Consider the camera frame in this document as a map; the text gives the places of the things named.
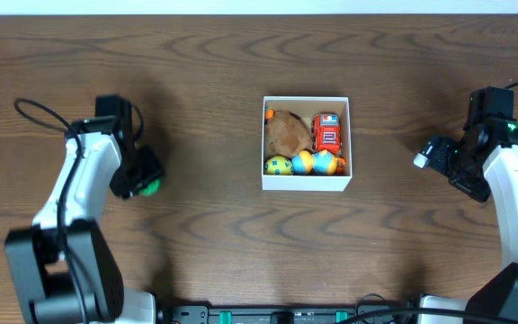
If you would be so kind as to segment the blue duck toy figure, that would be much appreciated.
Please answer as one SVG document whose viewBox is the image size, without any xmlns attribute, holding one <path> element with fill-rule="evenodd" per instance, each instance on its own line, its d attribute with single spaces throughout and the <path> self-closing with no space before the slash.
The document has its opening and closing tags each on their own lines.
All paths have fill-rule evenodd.
<svg viewBox="0 0 518 324">
<path fill-rule="evenodd" d="M 324 149 L 316 153 L 301 150 L 291 159 L 295 175 L 307 176 L 315 174 L 319 176 L 332 176 L 342 174 L 346 161 Z"/>
</svg>

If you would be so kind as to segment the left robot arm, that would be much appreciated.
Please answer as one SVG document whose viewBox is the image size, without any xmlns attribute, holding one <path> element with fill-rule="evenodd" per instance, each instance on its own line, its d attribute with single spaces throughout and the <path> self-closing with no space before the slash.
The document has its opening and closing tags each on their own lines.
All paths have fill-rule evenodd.
<svg viewBox="0 0 518 324">
<path fill-rule="evenodd" d="M 30 227 L 4 250 L 27 323 L 155 323 L 156 298 L 125 287 L 100 230 L 108 192 L 122 200 L 158 191 L 165 172 L 133 127 L 138 107 L 117 95 L 95 100 L 91 119 L 66 122 L 66 157 Z"/>
</svg>

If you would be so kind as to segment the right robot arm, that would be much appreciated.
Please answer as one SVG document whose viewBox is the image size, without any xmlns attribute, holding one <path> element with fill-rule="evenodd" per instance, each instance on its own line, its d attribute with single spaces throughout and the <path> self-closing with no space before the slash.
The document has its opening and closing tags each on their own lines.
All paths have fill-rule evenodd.
<svg viewBox="0 0 518 324">
<path fill-rule="evenodd" d="M 430 167 L 473 200 L 493 200 L 501 239 L 502 269 L 468 300 L 421 297 L 420 323 L 463 323 L 463 317 L 432 315 L 440 309 L 518 321 L 518 121 L 510 86 L 483 88 L 469 98 L 461 139 L 433 135 L 416 155 L 417 167 Z"/>
</svg>

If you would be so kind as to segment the green ridged plastic ball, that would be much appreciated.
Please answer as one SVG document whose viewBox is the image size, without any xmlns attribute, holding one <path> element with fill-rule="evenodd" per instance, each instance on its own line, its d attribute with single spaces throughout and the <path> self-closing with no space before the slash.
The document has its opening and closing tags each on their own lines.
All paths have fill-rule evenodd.
<svg viewBox="0 0 518 324">
<path fill-rule="evenodd" d="M 159 187 L 161 185 L 161 180 L 158 178 L 156 180 L 153 180 L 149 182 L 143 189 L 139 191 L 140 195 L 143 196 L 151 196 L 153 194 L 156 194 L 159 190 Z"/>
</svg>

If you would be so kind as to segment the yellow ball with blue letters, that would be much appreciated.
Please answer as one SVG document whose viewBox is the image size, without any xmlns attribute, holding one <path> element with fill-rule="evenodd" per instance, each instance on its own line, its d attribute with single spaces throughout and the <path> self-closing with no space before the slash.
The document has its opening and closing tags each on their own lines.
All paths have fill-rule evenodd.
<svg viewBox="0 0 518 324">
<path fill-rule="evenodd" d="M 292 162 L 285 156 L 269 158 L 264 163 L 263 171 L 268 176 L 292 176 L 294 173 Z"/>
</svg>

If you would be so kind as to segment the brown plush toy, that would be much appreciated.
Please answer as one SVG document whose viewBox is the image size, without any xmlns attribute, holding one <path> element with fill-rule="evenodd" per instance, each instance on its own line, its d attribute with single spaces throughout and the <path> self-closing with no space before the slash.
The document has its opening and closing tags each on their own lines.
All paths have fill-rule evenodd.
<svg viewBox="0 0 518 324">
<path fill-rule="evenodd" d="M 305 122 L 296 114 L 267 109 L 265 112 L 263 147 L 269 156 L 293 158 L 300 151 L 312 151 L 312 138 Z"/>
</svg>

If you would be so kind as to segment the red toy truck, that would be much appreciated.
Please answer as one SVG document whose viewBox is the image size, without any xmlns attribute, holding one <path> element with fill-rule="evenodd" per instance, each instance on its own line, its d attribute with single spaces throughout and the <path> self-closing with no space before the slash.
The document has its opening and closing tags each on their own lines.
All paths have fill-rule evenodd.
<svg viewBox="0 0 518 324">
<path fill-rule="evenodd" d="M 338 154 L 342 147 L 341 126 L 336 113 L 317 113 L 312 120 L 313 149 Z"/>
</svg>

